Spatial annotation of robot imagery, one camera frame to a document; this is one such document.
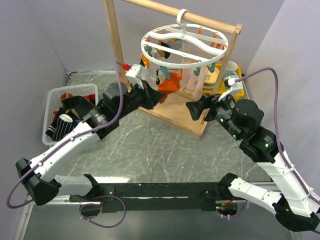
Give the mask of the orange sock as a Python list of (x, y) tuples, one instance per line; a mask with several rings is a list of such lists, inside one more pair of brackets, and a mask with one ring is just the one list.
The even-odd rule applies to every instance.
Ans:
[(180, 89), (180, 81), (182, 79), (182, 73), (172, 71), (169, 73), (170, 79), (167, 77), (158, 85), (157, 90), (164, 93), (164, 97), (159, 101), (160, 104), (164, 103), (169, 94), (175, 93)]

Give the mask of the black brown sock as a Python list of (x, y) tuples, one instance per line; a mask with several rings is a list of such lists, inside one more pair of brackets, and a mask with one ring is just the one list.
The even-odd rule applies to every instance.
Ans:
[(95, 104), (88, 101), (85, 97), (78, 95), (62, 100), (62, 104), (65, 108), (74, 110), (79, 119), (85, 117), (96, 107)]

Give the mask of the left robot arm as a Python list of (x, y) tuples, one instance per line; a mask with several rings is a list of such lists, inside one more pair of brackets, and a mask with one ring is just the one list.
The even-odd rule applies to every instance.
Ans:
[(21, 183), (36, 205), (42, 206), (57, 196), (82, 195), (94, 201), (99, 195), (97, 182), (89, 175), (58, 175), (68, 160), (106, 137), (119, 126), (119, 120), (142, 107), (152, 110), (164, 93), (146, 82), (131, 90), (124, 83), (108, 86), (97, 106), (84, 115), (61, 141), (31, 160), (21, 158), (15, 164)]

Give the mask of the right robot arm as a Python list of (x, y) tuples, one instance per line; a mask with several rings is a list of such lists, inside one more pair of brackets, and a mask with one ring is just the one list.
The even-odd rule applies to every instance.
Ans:
[(236, 141), (239, 148), (262, 168), (276, 184), (279, 192), (264, 189), (228, 173), (221, 180), (219, 195), (245, 199), (271, 212), (277, 221), (292, 232), (316, 231), (320, 225), (320, 197), (306, 184), (289, 161), (276, 135), (261, 126), (264, 112), (249, 99), (234, 100), (228, 94), (205, 94), (198, 101), (186, 103), (191, 118), (200, 118), (208, 109), (206, 122), (217, 121)]

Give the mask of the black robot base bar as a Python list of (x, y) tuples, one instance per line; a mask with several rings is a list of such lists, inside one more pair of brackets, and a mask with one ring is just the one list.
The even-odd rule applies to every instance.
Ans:
[(98, 190), (85, 197), (71, 195), (70, 202), (102, 203), (103, 213), (127, 211), (202, 210), (215, 211), (216, 202), (227, 202), (233, 198), (227, 187), (218, 182), (177, 183), (101, 183)]

